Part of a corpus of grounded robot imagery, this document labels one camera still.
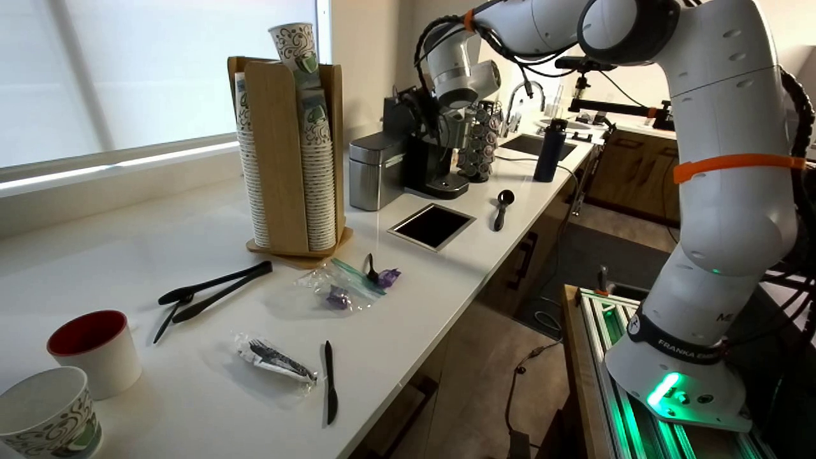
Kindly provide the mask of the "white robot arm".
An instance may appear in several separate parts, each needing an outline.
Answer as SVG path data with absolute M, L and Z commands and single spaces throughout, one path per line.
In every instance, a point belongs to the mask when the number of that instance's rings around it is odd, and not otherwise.
M 477 94 L 465 65 L 441 46 L 455 34 L 519 65 L 581 50 L 598 65 L 662 69 L 681 241 L 603 367 L 662 422 L 746 431 L 723 335 L 797 241 L 793 176 L 805 169 L 793 153 L 787 75 L 755 0 L 486 0 L 414 41 L 417 81 L 442 106 Z

